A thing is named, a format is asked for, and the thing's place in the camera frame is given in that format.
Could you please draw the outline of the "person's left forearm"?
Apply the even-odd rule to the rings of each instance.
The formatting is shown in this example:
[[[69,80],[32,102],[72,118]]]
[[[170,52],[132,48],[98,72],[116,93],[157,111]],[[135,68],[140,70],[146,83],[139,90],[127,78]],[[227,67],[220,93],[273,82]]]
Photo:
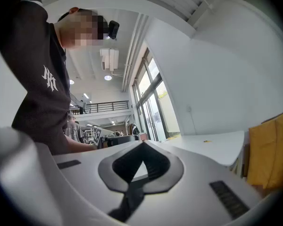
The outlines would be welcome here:
[[[81,153],[81,152],[88,152],[97,150],[97,146],[95,145],[88,145],[84,143],[79,143],[68,136],[65,136],[67,140],[67,147],[71,153]]]

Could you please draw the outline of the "large yellow sheet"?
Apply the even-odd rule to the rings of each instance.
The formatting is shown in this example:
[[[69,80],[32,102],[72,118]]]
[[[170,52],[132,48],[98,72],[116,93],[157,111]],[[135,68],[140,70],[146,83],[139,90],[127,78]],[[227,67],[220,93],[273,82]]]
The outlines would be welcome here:
[[[247,182],[263,189],[283,188],[283,113],[249,128]]]

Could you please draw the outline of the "dark-framed glass doors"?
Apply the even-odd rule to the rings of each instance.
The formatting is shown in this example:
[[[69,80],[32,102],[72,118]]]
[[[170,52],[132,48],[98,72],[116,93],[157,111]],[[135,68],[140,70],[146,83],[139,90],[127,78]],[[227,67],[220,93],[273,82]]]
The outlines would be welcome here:
[[[141,55],[132,89],[141,130],[148,139],[164,142],[181,136],[170,96],[148,48]]]

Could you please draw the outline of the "white ceiling air conditioner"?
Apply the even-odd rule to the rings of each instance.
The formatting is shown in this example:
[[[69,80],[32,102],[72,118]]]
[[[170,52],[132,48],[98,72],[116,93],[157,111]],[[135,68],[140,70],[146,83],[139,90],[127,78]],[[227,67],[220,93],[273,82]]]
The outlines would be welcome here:
[[[101,64],[103,70],[113,72],[118,69],[119,50],[111,48],[100,49]]]

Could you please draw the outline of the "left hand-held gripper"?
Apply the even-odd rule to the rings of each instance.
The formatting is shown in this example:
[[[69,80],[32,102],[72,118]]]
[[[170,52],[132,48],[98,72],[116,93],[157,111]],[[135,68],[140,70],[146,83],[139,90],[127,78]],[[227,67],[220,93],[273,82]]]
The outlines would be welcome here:
[[[97,146],[97,149],[108,148],[138,140],[139,137],[137,135],[120,136],[119,132],[113,132],[103,128],[97,128],[93,137],[93,141]]]

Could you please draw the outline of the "person in dark sweatshirt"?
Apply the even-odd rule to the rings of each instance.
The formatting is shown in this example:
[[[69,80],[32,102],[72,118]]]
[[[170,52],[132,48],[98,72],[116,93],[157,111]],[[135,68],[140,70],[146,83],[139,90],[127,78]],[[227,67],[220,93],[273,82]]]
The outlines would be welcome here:
[[[53,155],[68,153],[64,129],[70,106],[66,55],[42,0],[16,0],[0,35],[0,52],[26,89],[12,127]]]

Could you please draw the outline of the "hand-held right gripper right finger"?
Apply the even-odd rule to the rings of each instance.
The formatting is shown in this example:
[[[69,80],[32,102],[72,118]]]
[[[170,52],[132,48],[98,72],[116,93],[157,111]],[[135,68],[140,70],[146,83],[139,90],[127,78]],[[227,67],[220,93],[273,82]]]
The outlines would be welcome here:
[[[209,185],[215,181],[224,181],[249,209],[261,201],[254,188],[216,161],[166,143],[154,145],[176,155],[184,174],[167,193],[146,195],[127,220],[129,226],[222,226],[231,222]]]

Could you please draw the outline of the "black balcony railing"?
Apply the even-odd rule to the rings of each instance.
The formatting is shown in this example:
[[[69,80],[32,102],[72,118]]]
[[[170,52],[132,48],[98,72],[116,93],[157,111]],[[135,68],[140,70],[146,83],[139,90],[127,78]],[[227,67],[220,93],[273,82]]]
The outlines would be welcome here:
[[[92,114],[92,113],[106,113],[111,111],[121,111],[129,109],[129,101],[114,101],[96,104],[87,104],[85,108],[80,106],[70,106],[69,112],[77,114]]]

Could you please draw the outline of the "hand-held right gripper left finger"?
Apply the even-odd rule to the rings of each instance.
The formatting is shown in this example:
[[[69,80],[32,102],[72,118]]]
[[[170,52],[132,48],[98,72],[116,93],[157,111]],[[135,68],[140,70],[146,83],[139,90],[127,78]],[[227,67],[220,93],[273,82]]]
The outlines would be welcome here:
[[[131,143],[84,153],[55,155],[53,158],[57,164],[78,160],[80,164],[61,170],[70,184],[88,202],[105,214],[114,217],[121,216],[120,219],[123,222],[128,222],[133,211],[129,208],[127,195],[107,188],[99,177],[98,165],[102,159],[127,148]]]

